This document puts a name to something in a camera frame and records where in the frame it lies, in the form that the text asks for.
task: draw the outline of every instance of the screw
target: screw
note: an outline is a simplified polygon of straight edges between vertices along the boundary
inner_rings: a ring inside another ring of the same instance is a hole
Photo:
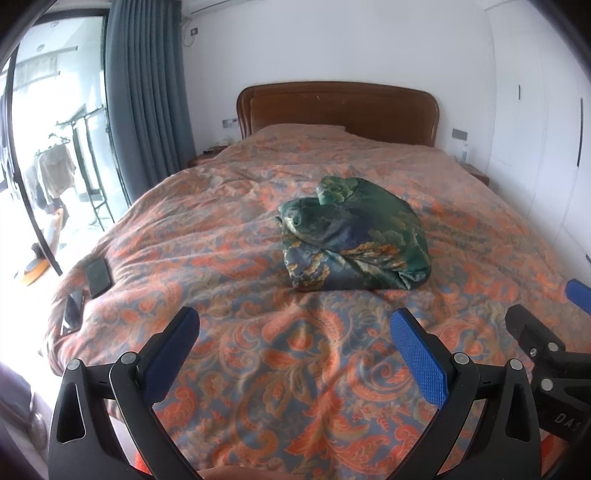
[[[121,356],[121,363],[125,364],[125,365],[129,365],[135,362],[135,358],[137,357],[137,355],[133,352],[127,352],[124,353]]]
[[[80,360],[75,358],[74,360],[70,360],[68,366],[66,367],[68,370],[76,370],[80,366]]]
[[[466,365],[470,361],[470,357],[463,352],[458,352],[453,356],[457,364]]]
[[[516,358],[512,358],[509,365],[513,370],[521,370],[523,368],[523,364]]]
[[[552,383],[552,380],[549,378],[545,378],[540,382],[540,386],[542,387],[542,390],[549,392],[550,390],[552,390],[554,388],[554,384]]]

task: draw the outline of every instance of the green silk cloth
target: green silk cloth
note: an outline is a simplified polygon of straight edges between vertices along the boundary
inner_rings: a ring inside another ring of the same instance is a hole
[[[294,288],[412,290],[427,281],[425,232],[407,202],[359,178],[324,177],[316,194],[279,207]]]

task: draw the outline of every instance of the paisley bedspread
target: paisley bedspread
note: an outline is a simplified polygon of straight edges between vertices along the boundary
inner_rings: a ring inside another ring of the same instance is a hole
[[[326,175],[365,178],[411,205],[432,257],[428,282],[413,291],[291,288],[277,207],[313,195]],[[98,255],[115,284],[87,302],[78,333],[59,338],[66,296]],[[154,409],[195,467],[383,479],[434,413],[392,343],[392,312],[409,308],[452,352],[496,365],[516,356],[531,369],[505,330],[515,303],[568,349],[591,352],[588,319],[567,302],[566,280],[526,221],[443,152],[280,125],[139,199],[64,276],[47,356],[60,374],[74,357],[112,362],[192,306],[199,340]],[[477,410],[448,466],[466,449]]]

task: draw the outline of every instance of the wardrobe door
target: wardrobe door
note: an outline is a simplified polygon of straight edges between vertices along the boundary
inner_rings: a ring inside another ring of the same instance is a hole
[[[489,11],[495,40],[497,99],[488,175],[500,197],[524,216],[534,196],[546,120],[533,9],[520,0]]]
[[[583,135],[577,179],[564,227],[591,256],[591,83],[580,67],[577,74],[583,107]]]
[[[535,26],[542,59],[547,126],[528,217],[542,236],[554,243],[577,176],[581,97],[576,79],[578,65],[568,45],[541,15]]]
[[[567,277],[591,286],[591,252],[579,245],[564,228],[560,229],[554,248],[567,270]]]

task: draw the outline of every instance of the black phone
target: black phone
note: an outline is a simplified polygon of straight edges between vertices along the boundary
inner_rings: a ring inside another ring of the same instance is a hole
[[[82,327],[82,313],[84,312],[85,294],[82,289],[68,295],[64,317],[61,321],[61,335],[77,332]]]
[[[84,267],[90,298],[95,299],[109,290],[113,283],[109,275],[109,268],[103,257],[97,258]]]

